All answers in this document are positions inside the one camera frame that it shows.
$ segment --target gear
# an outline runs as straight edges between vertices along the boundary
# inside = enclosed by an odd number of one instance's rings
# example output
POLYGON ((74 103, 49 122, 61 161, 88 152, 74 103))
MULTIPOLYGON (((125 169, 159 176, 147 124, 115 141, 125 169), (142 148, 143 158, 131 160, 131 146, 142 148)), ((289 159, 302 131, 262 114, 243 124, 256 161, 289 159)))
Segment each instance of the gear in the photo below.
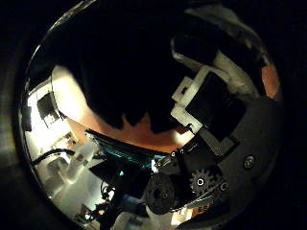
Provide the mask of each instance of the gear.
POLYGON ((212 182, 213 179, 214 176, 210 174, 209 170, 196 170, 194 173, 192 173, 192 178, 190 179, 193 193, 195 193, 197 196, 201 196, 206 193, 208 189, 215 184, 215 181, 212 182))

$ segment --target black cable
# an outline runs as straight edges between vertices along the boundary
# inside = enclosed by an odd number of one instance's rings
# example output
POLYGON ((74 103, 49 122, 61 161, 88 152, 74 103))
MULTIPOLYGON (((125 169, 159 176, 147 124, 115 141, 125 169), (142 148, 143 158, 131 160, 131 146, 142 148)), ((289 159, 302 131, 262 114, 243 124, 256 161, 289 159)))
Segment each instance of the black cable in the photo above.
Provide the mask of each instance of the black cable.
POLYGON ((34 160, 32 162, 32 165, 35 166, 37 164, 39 164, 42 160, 46 159, 48 156, 55 154, 55 153, 61 153, 61 152, 65 152, 67 155, 74 155, 75 152, 70 150, 70 149, 51 149, 45 153, 43 153, 42 155, 40 155, 36 160, 34 160))

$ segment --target bolt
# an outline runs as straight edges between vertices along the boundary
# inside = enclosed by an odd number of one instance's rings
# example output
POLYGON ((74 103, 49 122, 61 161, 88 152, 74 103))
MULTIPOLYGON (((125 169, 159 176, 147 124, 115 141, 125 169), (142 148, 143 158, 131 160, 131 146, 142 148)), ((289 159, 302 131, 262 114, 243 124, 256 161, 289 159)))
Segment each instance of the bolt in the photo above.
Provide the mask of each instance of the bolt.
POLYGON ((222 183, 222 185, 220 186, 220 189, 222 192, 226 191, 228 188, 228 184, 226 182, 222 183))
POLYGON ((246 168, 246 170, 250 170, 253 167, 254 163, 255 158, 253 157, 253 155, 249 155, 244 161, 244 168, 246 168))
POLYGON ((204 184, 204 180, 202 178, 198 179, 198 186, 202 186, 204 184))

